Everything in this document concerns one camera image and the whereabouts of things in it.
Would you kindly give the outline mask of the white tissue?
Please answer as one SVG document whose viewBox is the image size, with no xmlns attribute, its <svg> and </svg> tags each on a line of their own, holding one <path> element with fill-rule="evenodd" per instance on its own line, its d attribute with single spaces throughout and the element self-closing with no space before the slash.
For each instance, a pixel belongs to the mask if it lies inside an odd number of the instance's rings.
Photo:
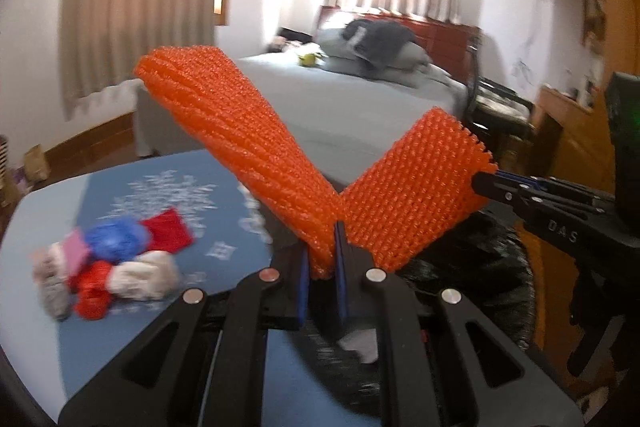
<svg viewBox="0 0 640 427">
<path fill-rule="evenodd" d="M 180 286 L 180 272 L 172 254 L 147 251 L 112 269 L 108 291 L 122 299 L 162 300 Z"/>
</svg>

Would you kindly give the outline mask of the red white plastic bag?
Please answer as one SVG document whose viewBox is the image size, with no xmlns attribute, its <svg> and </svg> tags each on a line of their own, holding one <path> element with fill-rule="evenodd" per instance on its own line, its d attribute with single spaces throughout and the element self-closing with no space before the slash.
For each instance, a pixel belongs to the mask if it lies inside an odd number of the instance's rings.
<svg viewBox="0 0 640 427">
<path fill-rule="evenodd" d="M 106 288 L 112 269 L 111 263 L 96 260 L 66 281 L 70 292 L 76 295 L 75 312 L 83 319 L 96 321 L 105 317 L 112 302 L 112 294 Z"/>
</svg>

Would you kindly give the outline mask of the blue plastic bag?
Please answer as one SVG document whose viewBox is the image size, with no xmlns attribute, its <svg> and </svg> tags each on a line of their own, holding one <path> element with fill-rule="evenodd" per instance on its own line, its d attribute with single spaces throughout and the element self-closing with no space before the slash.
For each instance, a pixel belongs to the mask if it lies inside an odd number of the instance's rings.
<svg viewBox="0 0 640 427">
<path fill-rule="evenodd" d="M 96 260 L 112 265 L 129 261 L 146 251 L 151 234 L 131 217 L 107 219 L 84 231 L 84 239 Z"/>
</svg>

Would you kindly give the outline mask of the red sock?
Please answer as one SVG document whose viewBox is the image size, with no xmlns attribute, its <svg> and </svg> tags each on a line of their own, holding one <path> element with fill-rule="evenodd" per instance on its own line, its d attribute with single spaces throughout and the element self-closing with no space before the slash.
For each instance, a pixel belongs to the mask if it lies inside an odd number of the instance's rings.
<svg viewBox="0 0 640 427">
<path fill-rule="evenodd" d="M 166 251 L 173 255 L 194 243 L 191 231 L 176 208 L 168 208 L 156 216 L 141 220 L 140 225 L 149 234 L 146 242 L 148 251 Z"/>
</svg>

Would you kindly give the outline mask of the pink paper piece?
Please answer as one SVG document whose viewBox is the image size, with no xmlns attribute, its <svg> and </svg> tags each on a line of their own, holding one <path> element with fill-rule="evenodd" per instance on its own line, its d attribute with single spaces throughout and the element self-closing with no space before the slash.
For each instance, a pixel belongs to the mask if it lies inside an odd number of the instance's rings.
<svg viewBox="0 0 640 427">
<path fill-rule="evenodd" d="M 90 258 L 90 249 L 81 229 L 73 229 L 61 243 L 66 277 L 76 277 Z"/>
</svg>

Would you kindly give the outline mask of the black trash bin with bag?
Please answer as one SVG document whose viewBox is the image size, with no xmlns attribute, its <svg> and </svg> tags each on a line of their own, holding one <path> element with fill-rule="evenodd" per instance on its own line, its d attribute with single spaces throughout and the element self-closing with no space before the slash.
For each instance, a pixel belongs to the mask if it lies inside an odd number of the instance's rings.
<svg viewBox="0 0 640 427">
<path fill-rule="evenodd" d="M 470 298 L 521 350 L 532 343 L 536 322 L 534 277 L 526 247 L 514 228 L 486 208 L 459 223 L 396 271 L 421 299 L 452 287 Z M 380 415 L 378 362 L 363 358 L 375 352 L 375 333 L 364 346 L 341 346 L 333 320 L 319 310 L 333 296 L 327 281 L 311 285 L 311 317 L 291 336 L 308 369 L 343 407 L 372 417 Z"/>
</svg>

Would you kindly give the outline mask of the wooden desk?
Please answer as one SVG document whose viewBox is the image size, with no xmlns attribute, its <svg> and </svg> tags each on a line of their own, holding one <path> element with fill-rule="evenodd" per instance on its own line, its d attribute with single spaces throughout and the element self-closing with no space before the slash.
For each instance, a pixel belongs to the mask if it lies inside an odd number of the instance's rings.
<svg viewBox="0 0 640 427">
<path fill-rule="evenodd" d="M 639 0 L 554 0 L 551 72 L 539 91 L 526 168 L 611 192 L 604 91 L 639 70 Z"/>
</svg>

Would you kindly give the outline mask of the black office chair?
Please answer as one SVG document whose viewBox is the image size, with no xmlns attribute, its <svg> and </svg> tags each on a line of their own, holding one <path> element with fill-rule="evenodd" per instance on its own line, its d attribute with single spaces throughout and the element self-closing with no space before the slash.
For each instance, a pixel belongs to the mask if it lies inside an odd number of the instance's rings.
<svg viewBox="0 0 640 427">
<path fill-rule="evenodd" d="M 466 49 L 470 59 L 470 75 L 466 82 L 468 101 L 463 124 L 480 138 L 495 160 L 499 160 L 510 139 L 524 141 L 533 131 L 534 103 L 482 75 L 481 46 L 482 38 L 474 36 Z"/>
</svg>

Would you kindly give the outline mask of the red wooden headboard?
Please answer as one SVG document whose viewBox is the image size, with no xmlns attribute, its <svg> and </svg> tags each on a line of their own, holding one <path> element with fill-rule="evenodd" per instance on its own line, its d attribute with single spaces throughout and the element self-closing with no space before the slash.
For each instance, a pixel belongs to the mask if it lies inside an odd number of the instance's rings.
<svg viewBox="0 0 640 427">
<path fill-rule="evenodd" d="M 482 32 L 475 26 L 466 26 L 438 20 L 420 20 L 390 13 L 363 13 L 343 11 L 338 6 L 323 5 L 316 21 L 316 35 L 322 29 L 342 28 L 356 18 L 392 20 L 408 27 L 416 36 L 416 43 L 432 61 L 452 78 L 467 83 L 475 74 L 474 56 L 480 49 Z"/>
</svg>

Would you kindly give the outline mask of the grey pillow stack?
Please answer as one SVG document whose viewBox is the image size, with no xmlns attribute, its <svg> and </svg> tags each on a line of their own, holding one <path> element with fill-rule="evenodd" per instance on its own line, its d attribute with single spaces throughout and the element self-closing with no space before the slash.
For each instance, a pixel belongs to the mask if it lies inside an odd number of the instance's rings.
<svg viewBox="0 0 640 427">
<path fill-rule="evenodd" d="M 328 72 L 351 75 L 372 81 L 422 89 L 428 80 L 445 86 L 452 77 L 436 66 L 418 44 L 409 39 L 377 39 L 370 42 L 363 30 L 351 39 L 341 29 L 321 31 L 317 43 L 323 55 L 321 67 Z"/>
</svg>

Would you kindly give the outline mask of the grey covered bed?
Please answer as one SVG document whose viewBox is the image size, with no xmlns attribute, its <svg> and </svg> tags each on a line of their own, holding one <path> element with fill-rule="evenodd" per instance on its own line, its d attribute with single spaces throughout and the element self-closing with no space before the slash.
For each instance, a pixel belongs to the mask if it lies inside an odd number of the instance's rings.
<svg viewBox="0 0 640 427">
<path fill-rule="evenodd" d="M 465 85 L 428 80 L 422 89 L 302 67 L 295 54 L 239 58 L 235 65 L 278 113 L 311 162 L 349 184 L 433 107 L 460 118 Z"/>
</svg>

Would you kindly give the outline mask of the dark grey blanket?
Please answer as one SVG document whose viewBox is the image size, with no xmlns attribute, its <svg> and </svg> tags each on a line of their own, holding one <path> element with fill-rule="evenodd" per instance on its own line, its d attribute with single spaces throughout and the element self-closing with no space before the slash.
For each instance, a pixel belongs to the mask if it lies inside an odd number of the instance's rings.
<svg viewBox="0 0 640 427">
<path fill-rule="evenodd" d="M 406 26 L 393 20 L 356 18 L 342 30 L 342 38 L 365 69 L 390 67 L 407 43 L 416 36 Z"/>
</svg>

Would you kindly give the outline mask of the brown paper bag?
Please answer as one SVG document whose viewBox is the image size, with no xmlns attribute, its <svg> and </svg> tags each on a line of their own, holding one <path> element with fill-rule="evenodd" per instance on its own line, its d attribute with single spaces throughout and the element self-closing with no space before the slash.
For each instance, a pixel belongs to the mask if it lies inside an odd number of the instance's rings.
<svg viewBox="0 0 640 427">
<path fill-rule="evenodd" d="M 39 183 L 49 179 L 50 166 L 40 144 L 33 146 L 24 154 L 23 166 L 29 182 Z"/>
</svg>

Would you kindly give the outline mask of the yellow green plush toy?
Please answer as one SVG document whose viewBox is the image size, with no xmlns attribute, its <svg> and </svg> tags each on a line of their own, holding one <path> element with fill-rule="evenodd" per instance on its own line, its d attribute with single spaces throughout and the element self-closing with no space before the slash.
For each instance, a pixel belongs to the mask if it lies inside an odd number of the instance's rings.
<svg viewBox="0 0 640 427">
<path fill-rule="evenodd" d="M 323 57 L 319 52 L 303 53 L 298 56 L 298 64 L 302 67 L 314 68 L 319 67 Z"/>
</svg>

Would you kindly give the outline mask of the black bag behind bed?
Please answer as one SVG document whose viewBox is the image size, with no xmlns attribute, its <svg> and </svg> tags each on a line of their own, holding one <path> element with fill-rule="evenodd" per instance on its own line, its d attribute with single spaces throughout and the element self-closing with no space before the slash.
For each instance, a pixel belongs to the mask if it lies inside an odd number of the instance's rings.
<svg viewBox="0 0 640 427">
<path fill-rule="evenodd" d="M 282 53 L 291 46 L 303 46 L 313 41 L 314 37 L 306 32 L 280 27 L 276 35 L 268 43 L 266 51 L 268 53 Z"/>
</svg>

